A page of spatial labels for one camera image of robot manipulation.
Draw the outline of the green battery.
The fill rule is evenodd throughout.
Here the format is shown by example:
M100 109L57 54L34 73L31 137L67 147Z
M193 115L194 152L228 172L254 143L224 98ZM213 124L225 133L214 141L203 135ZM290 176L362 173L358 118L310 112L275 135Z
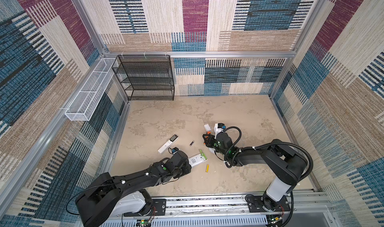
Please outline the green battery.
M205 155L205 153L200 149L200 154L201 154L201 157L204 159L204 161L207 160L207 157Z

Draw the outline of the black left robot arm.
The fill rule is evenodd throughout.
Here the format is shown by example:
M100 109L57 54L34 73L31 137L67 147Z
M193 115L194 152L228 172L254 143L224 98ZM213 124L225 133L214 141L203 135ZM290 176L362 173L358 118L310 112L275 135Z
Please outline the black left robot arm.
M99 227L111 215L118 201L148 187L179 179L191 172L188 156L181 150L170 158L154 162L143 171L124 176L98 176L75 200L84 227Z

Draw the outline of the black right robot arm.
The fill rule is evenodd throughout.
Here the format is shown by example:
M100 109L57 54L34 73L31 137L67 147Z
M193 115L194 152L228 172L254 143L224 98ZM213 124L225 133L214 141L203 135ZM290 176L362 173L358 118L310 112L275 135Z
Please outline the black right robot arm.
M301 146L274 139L260 146L239 148L226 132L203 135L206 147L223 155L227 168L249 164L266 164L276 175L265 191L263 199L279 202L290 193L296 185L313 170L311 155Z

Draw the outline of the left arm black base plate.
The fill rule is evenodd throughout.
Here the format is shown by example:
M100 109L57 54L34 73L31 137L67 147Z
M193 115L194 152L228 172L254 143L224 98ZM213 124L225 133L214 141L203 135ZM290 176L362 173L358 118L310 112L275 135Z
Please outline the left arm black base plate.
M138 213L124 213L124 217L150 217L155 213L155 217L166 214L167 200L154 199L151 204L145 205Z

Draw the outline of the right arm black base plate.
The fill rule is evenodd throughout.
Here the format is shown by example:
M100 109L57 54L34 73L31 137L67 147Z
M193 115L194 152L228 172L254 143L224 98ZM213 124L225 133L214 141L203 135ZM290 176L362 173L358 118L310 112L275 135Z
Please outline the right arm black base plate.
M289 212L291 210L287 196L283 196L280 201L276 202L267 195L246 195L245 201L250 213Z

